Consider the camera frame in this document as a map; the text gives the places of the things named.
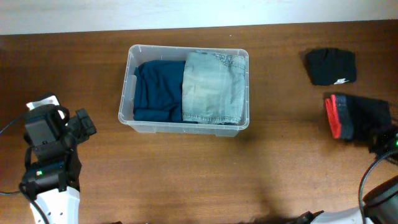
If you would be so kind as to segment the teal blue shirt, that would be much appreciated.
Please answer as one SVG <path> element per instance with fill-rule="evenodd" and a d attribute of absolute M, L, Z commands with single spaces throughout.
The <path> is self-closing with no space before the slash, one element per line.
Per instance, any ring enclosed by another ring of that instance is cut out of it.
<path fill-rule="evenodd" d="M 135 71 L 133 118 L 136 121 L 181 123 L 185 61 L 152 60 Z"/>

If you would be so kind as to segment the light blue jeans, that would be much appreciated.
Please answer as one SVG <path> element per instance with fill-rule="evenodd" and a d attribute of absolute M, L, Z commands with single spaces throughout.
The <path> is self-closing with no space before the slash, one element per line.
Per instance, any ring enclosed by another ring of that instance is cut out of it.
<path fill-rule="evenodd" d="M 182 119 L 201 124 L 239 124 L 245 75 L 243 56 L 209 51 L 188 54 L 183 71 Z"/>

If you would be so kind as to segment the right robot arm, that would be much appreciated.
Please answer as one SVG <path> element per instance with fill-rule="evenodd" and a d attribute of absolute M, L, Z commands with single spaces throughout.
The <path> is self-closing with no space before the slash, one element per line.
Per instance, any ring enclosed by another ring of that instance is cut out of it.
<path fill-rule="evenodd" d="M 376 160 L 364 173 L 358 189 L 358 206 L 340 212 L 306 212 L 294 223 L 301 224 L 397 224 L 397 177 L 393 177 L 363 194 L 364 185 L 371 171 L 382 161 L 397 165 L 397 126 L 372 137 L 369 147 Z"/>

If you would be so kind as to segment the black garment with red trim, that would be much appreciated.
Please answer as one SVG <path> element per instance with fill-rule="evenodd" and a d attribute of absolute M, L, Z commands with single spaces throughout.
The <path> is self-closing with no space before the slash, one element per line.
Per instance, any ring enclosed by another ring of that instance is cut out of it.
<path fill-rule="evenodd" d="M 392 128 L 389 103 L 361 96 L 332 94 L 325 98 L 331 134 L 345 141 L 367 141 Z"/>

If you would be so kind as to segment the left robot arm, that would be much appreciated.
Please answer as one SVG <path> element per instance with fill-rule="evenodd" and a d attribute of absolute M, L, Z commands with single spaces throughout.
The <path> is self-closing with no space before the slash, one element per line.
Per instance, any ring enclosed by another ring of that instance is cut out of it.
<path fill-rule="evenodd" d="M 81 162 L 77 146 L 96 134 L 84 109 L 70 116 L 60 105 L 42 105 L 25 116 L 29 145 L 19 190 L 36 223 L 78 223 Z"/>

